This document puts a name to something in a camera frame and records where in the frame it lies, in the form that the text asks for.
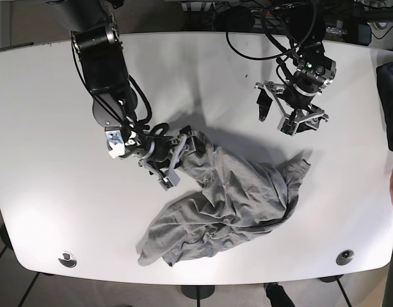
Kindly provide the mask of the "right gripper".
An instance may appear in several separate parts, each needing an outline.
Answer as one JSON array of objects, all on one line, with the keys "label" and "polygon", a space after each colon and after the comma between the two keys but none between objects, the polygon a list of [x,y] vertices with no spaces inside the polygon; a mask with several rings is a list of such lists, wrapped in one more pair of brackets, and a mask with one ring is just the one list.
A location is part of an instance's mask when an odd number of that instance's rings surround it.
[{"label": "right gripper", "polygon": [[189,155],[203,156],[205,145],[190,126],[185,126],[177,136],[148,135],[152,139],[148,152],[139,159],[139,166],[155,175],[167,191],[180,182],[175,170]]}]

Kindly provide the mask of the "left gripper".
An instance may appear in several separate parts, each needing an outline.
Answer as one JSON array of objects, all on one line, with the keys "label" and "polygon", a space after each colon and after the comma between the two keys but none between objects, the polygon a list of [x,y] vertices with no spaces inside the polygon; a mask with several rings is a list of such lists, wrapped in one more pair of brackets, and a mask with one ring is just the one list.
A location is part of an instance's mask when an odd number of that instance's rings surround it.
[{"label": "left gripper", "polygon": [[256,83],[260,91],[257,105],[259,121],[268,116],[271,104],[276,102],[282,114],[278,130],[289,136],[308,130],[317,130],[322,121],[327,122],[329,116],[323,109],[312,103],[315,93],[307,93],[292,84],[278,84],[272,81]]}]

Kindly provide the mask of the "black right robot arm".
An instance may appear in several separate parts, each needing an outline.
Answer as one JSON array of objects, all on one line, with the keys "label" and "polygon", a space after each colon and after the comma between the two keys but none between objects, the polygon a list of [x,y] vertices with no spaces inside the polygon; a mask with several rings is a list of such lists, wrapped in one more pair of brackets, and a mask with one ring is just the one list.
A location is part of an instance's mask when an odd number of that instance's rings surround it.
[{"label": "black right robot arm", "polygon": [[189,154],[203,155],[205,147],[187,126],[169,136],[169,125],[150,127],[152,108],[129,74],[111,5],[123,1],[48,1],[63,27],[70,31],[78,76],[93,99],[92,114],[104,128],[109,155],[136,157],[139,166],[168,190],[178,185],[175,170]]}]

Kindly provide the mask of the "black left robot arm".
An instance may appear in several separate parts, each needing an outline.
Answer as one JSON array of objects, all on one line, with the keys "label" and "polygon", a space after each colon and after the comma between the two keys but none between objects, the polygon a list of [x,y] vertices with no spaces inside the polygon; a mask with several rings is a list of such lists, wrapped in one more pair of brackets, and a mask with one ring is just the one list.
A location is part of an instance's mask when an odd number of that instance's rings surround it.
[{"label": "black left robot arm", "polygon": [[317,130],[321,121],[327,122],[329,116],[312,100],[332,84],[337,72],[336,62],[325,56],[326,24],[318,12],[317,1],[281,4],[268,12],[280,21],[289,47],[285,48],[270,33],[262,14],[264,34],[279,51],[264,60],[276,61],[275,72],[280,81],[255,85],[260,91],[257,99],[259,121],[267,118],[272,103],[276,102],[282,114],[278,125],[280,132],[294,136]]}]

